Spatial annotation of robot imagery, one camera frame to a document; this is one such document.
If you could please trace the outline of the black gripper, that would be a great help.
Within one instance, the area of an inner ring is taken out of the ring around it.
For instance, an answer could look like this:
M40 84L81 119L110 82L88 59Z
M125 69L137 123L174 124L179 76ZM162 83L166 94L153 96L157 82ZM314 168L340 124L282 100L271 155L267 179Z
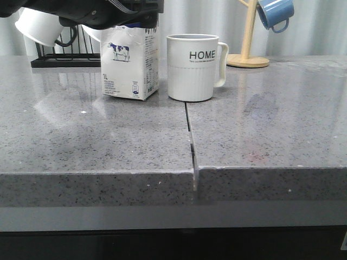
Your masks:
M17 0L1 1L1 17L9 17L20 8L57 15L65 27L78 24L104 30L114 26L138 23L154 28L158 14L164 12L164 1L107 0Z

